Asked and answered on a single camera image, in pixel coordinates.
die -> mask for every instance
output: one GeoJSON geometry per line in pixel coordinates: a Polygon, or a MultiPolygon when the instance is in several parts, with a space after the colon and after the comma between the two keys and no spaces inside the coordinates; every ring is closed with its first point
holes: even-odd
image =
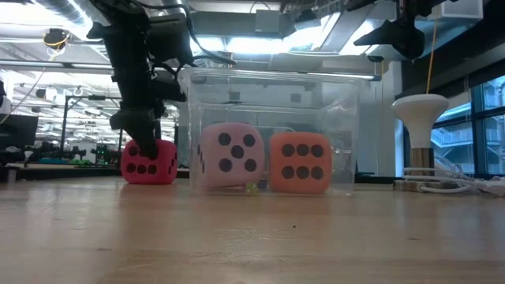
{"type": "Polygon", "coordinates": [[[169,185],[177,176],[177,147],[170,141],[156,140],[158,158],[151,160],[140,154],[134,140],[122,153],[121,172],[128,183],[139,185],[169,185]]]}
{"type": "Polygon", "coordinates": [[[244,123],[209,125],[193,147],[193,157],[198,187],[203,189],[243,186],[259,181],[264,172],[263,139],[256,128],[244,123]]]}
{"type": "Polygon", "coordinates": [[[277,133],[270,139],[272,192],[321,194],[331,182],[331,146],[318,133],[277,133]]]}

clear plastic box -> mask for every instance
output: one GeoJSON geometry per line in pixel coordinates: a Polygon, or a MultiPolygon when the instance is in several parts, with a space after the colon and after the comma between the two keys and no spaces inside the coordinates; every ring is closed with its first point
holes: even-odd
{"type": "Polygon", "coordinates": [[[352,193],[358,100],[368,81],[324,74],[184,69],[193,189],[352,193]]]}

table surface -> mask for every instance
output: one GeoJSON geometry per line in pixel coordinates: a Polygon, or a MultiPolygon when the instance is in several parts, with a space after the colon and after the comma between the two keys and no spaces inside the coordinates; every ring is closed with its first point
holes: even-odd
{"type": "Polygon", "coordinates": [[[0,185],[5,283],[504,283],[505,201],[357,185],[202,196],[185,180],[0,185]]]}

orange die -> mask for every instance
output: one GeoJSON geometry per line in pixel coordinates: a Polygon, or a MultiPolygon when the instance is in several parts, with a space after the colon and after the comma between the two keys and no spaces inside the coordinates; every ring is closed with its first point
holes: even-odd
{"type": "Polygon", "coordinates": [[[321,194],[331,182],[331,147],[317,133],[277,133],[270,140],[273,192],[321,194]]]}

computer monitor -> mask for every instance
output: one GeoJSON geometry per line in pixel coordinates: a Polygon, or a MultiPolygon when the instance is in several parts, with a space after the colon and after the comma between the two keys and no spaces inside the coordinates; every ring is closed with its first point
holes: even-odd
{"type": "MultiPolygon", "coordinates": [[[[6,114],[0,114],[0,121],[6,114]]],[[[39,118],[36,116],[11,114],[0,125],[0,150],[9,146],[23,148],[35,143],[39,118]]]]}

